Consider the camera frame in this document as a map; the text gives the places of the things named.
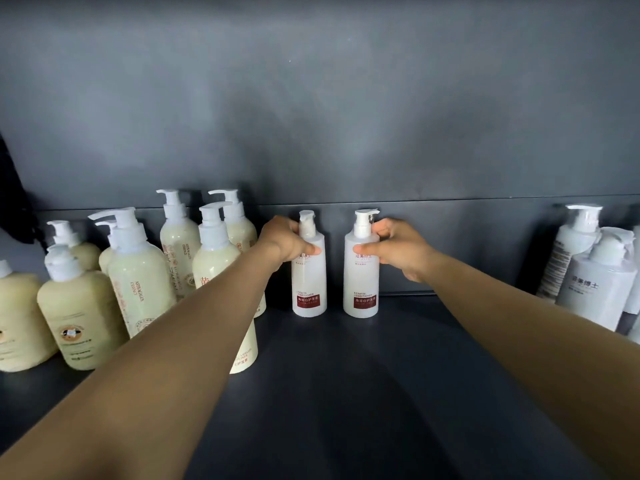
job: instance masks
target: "white pump head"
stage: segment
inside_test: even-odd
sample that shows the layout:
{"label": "white pump head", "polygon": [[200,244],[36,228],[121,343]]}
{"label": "white pump head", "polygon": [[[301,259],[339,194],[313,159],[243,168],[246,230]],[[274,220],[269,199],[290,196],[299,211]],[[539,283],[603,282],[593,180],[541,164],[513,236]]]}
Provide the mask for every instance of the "white pump head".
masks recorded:
{"label": "white pump head", "polygon": [[603,227],[602,238],[589,253],[589,259],[606,266],[620,266],[625,254],[632,254],[633,231],[618,227]]}
{"label": "white pump head", "polygon": [[71,254],[66,244],[54,244],[48,247],[44,266],[53,281],[73,280],[84,273],[80,262]]}
{"label": "white pump head", "polygon": [[238,200],[237,189],[220,189],[212,190],[209,192],[209,195],[215,194],[224,194],[225,201],[230,203],[230,205],[228,207],[225,207],[223,210],[223,212],[225,213],[226,221],[234,222],[244,217],[244,205]]}
{"label": "white pump head", "polygon": [[302,239],[316,236],[315,215],[316,213],[313,210],[300,210],[300,229],[298,234]]}
{"label": "white pump head", "polygon": [[203,246],[216,250],[222,249],[230,243],[227,226],[220,220],[220,209],[228,205],[233,205],[233,202],[213,202],[200,208],[202,224],[198,226],[198,229]]}
{"label": "white pump head", "polygon": [[117,227],[118,223],[112,219],[108,219],[106,221],[98,221],[95,223],[97,226],[109,226],[109,235],[107,239],[109,240],[109,245],[111,249],[116,249],[118,245],[116,244],[116,236],[113,233],[113,230]]}
{"label": "white pump head", "polygon": [[378,209],[356,210],[356,224],[353,225],[353,233],[358,238],[369,237],[371,235],[371,224],[373,216],[379,214]]}
{"label": "white pump head", "polygon": [[183,219],[187,217],[187,208],[180,202],[178,190],[156,190],[156,193],[164,194],[166,203],[164,204],[164,217],[167,219]]}
{"label": "white pump head", "polygon": [[119,248],[130,248],[147,240],[145,227],[136,219],[135,207],[101,210],[91,214],[89,218],[94,221],[109,216],[116,218],[116,227],[111,233],[114,234]]}
{"label": "white pump head", "polygon": [[69,221],[49,221],[47,224],[56,230],[56,234],[53,236],[53,242],[56,244],[66,244],[70,248],[80,244],[80,236],[71,229]]}
{"label": "white pump head", "polygon": [[598,229],[598,217],[602,210],[601,205],[593,203],[574,203],[565,205],[569,210],[577,210],[571,224],[573,230],[578,232],[596,232]]}
{"label": "white pump head", "polygon": [[12,272],[13,270],[9,265],[9,261],[7,261],[6,259],[3,259],[2,261],[0,261],[0,278],[5,278],[9,276]]}

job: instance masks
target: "red label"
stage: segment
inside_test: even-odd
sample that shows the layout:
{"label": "red label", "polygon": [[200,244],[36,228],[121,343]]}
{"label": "red label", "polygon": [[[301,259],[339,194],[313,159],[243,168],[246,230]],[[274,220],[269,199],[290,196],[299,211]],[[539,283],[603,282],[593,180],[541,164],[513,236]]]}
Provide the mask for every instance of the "red label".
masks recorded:
{"label": "red label", "polygon": [[378,295],[368,296],[366,298],[353,298],[353,307],[359,310],[364,310],[366,308],[373,308],[376,306],[378,302]]}
{"label": "red label", "polygon": [[313,296],[298,295],[298,307],[315,308],[316,306],[320,306],[320,295],[318,294],[315,294]]}

